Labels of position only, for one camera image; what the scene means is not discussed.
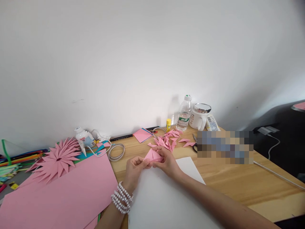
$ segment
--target yellow glue stick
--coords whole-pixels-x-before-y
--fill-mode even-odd
[[[166,132],[171,130],[171,119],[166,119]]]

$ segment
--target electrical cord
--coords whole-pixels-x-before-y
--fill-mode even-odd
[[[97,154],[97,153],[95,153],[95,152],[93,152],[93,150],[89,147],[89,146],[85,146],[85,147],[87,147],[87,148],[89,148],[90,150],[91,150],[91,152],[96,156],[96,157],[101,157],[101,156],[103,156],[104,154],[106,154],[107,152],[108,152],[108,158],[109,158],[109,160],[110,161],[118,161],[119,159],[121,159],[122,157],[123,157],[123,155],[124,155],[124,153],[125,153],[125,146],[123,145],[123,144],[121,144],[121,143],[118,143],[118,144],[111,144],[111,142],[108,140],[108,142],[109,142],[109,144],[110,144],[110,148],[109,149],[107,149],[107,151],[106,152],[104,152],[103,154]],[[123,152],[119,155],[119,156],[117,156],[117,157],[112,157],[111,156],[111,151],[115,148],[115,147],[117,147],[117,146],[120,146],[120,147],[122,147],[123,148]]]
[[[278,140],[276,137],[273,137],[273,136],[271,136],[270,134],[267,134],[267,136],[272,137],[272,138]],[[270,156],[270,151],[271,151],[275,146],[277,146],[278,144],[281,143],[280,140],[278,140],[278,141],[279,141],[279,142],[278,142],[277,144],[275,144],[274,146],[272,146],[272,147],[269,149],[269,151],[268,151],[268,160],[270,160],[270,158],[271,158],[271,156]]]
[[[275,174],[275,175],[279,176],[280,178],[282,178],[282,179],[284,179],[284,180],[290,182],[291,184],[294,184],[295,186],[299,187],[300,189],[305,190],[304,187],[302,187],[302,186],[300,186],[300,185],[298,185],[298,184],[296,184],[296,183],[294,183],[294,182],[288,180],[287,178],[285,178],[285,177],[281,176],[280,174],[278,174],[278,173],[272,171],[271,169],[268,169],[267,167],[265,167],[265,166],[263,166],[263,165],[257,163],[256,161],[254,161],[253,163],[256,164],[256,165],[258,165],[258,166],[260,166],[260,167],[262,167],[262,168],[264,168],[264,169],[266,169],[266,170],[268,170],[268,171],[270,171],[270,172],[272,172],[273,174]]]

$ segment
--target hand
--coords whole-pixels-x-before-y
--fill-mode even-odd
[[[132,195],[138,185],[138,179],[142,169],[150,169],[149,159],[144,160],[140,156],[135,156],[127,161],[126,173],[123,181],[123,187]]]
[[[160,154],[164,159],[162,163],[160,162],[150,162],[149,164],[154,168],[162,169],[172,179],[178,179],[182,174],[182,170],[178,166],[176,159],[173,154],[165,149],[163,146],[156,146],[153,148],[158,154]]]

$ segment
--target mug lid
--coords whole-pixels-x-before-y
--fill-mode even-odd
[[[198,113],[209,113],[211,110],[212,110],[211,106],[205,103],[196,103],[194,105],[194,111]]]

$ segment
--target pearl bracelet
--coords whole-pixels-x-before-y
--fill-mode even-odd
[[[130,203],[133,201],[133,195],[132,197],[129,195],[126,189],[122,186],[122,181],[119,183],[117,188],[118,192],[115,190],[114,194],[111,195],[112,202],[122,214],[126,214],[130,211]]]

